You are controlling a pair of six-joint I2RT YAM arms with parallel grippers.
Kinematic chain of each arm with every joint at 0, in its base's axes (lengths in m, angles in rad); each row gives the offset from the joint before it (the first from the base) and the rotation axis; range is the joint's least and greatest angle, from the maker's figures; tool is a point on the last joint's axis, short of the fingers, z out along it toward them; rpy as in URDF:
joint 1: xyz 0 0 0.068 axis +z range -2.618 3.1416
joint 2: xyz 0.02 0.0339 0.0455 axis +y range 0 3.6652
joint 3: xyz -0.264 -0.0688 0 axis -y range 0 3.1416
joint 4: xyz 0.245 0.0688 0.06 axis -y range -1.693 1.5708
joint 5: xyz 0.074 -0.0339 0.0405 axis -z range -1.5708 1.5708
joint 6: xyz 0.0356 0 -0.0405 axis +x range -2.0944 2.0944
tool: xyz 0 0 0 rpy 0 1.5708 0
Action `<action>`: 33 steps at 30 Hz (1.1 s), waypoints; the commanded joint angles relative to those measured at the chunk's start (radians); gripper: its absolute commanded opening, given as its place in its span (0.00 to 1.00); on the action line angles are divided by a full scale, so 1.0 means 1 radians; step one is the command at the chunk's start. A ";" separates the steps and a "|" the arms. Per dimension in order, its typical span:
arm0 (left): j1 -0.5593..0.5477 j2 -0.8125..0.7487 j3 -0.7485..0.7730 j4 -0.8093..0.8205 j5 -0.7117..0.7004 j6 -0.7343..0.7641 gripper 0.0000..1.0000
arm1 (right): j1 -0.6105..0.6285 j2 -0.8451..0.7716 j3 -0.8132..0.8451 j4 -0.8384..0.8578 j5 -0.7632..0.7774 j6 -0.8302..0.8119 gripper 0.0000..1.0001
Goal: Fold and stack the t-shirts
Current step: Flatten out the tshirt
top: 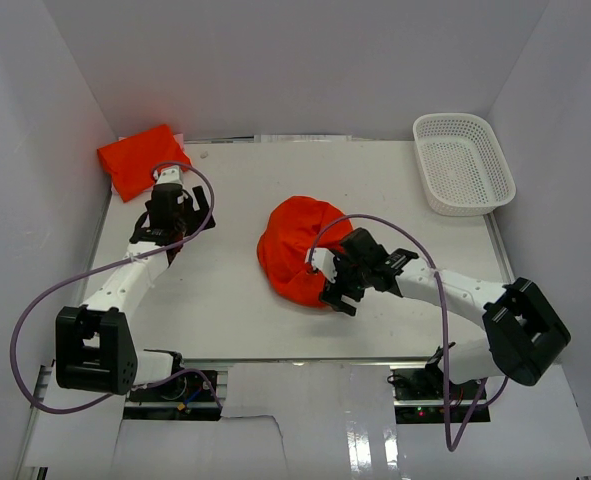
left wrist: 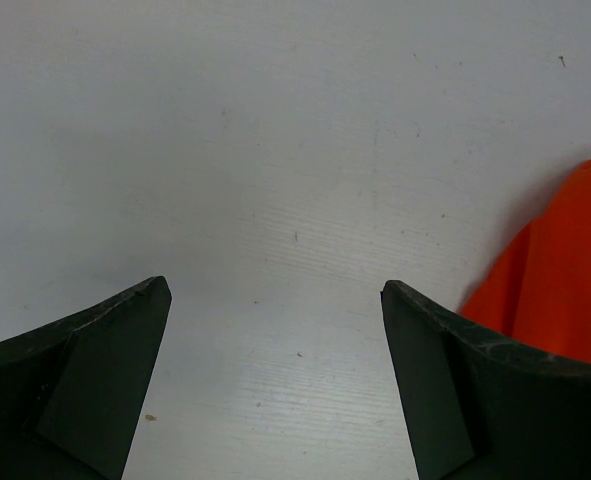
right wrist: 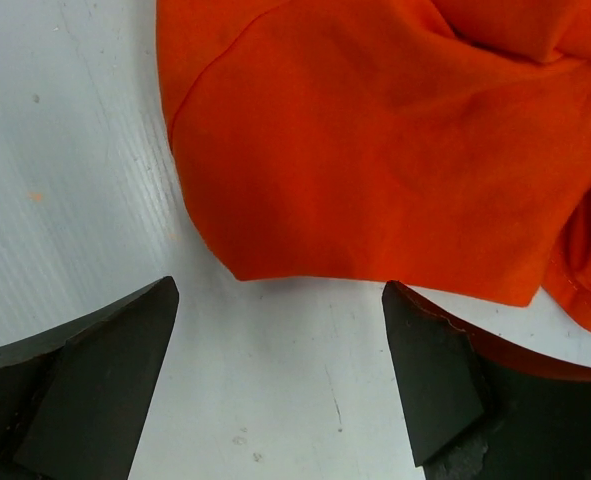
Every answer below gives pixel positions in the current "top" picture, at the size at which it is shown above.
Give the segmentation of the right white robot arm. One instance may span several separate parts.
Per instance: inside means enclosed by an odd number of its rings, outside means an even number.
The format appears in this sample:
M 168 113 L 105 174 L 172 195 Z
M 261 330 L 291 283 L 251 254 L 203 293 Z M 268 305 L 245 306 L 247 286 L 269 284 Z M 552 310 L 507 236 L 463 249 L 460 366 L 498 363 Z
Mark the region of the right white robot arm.
M 541 289 L 525 278 L 502 284 L 437 270 L 415 252 L 387 252 L 364 228 L 344 237 L 337 250 L 307 254 L 325 278 L 320 300 L 336 312 L 355 315 L 372 288 L 443 308 L 484 332 L 482 339 L 438 348 L 427 361 L 427 388 L 441 399 L 488 377 L 534 386 L 571 340 Z

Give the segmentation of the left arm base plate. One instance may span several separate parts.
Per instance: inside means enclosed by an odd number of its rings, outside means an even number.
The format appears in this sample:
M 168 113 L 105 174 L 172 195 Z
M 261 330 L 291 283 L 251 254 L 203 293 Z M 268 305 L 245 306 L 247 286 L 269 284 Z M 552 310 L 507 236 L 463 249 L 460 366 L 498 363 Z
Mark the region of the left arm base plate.
M 133 391 L 127 397 L 124 420 L 146 421 L 218 421 L 221 408 L 213 394 L 218 393 L 218 372 L 205 370 L 205 381 L 197 373 L 186 373 L 154 389 Z

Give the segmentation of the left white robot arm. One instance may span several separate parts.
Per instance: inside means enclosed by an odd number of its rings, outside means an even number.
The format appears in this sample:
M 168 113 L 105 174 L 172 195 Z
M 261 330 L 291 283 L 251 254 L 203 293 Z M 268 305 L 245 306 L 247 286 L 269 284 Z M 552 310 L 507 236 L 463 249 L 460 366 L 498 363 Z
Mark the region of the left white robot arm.
M 181 251 L 182 241 L 215 221 L 204 188 L 187 191 L 178 182 L 153 187 L 136 221 L 124 257 L 104 284 L 78 307 L 56 318 L 56 381 L 65 389 L 125 395 L 152 384 L 174 399 L 186 387 L 179 357 L 135 346 L 130 321 L 155 281 Z

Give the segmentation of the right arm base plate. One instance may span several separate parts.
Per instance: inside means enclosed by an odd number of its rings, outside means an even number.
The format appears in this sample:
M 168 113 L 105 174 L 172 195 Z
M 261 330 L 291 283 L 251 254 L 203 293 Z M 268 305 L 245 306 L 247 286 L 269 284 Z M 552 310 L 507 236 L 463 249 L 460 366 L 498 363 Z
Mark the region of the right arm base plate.
M 424 368 L 394 369 L 387 377 L 392 387 L 398 425 L 438 425 L 444 423 L 441 380 L 435 381 Z M 450 416 L 461 424 L 478 391 L 480 381 L 450 386 Z

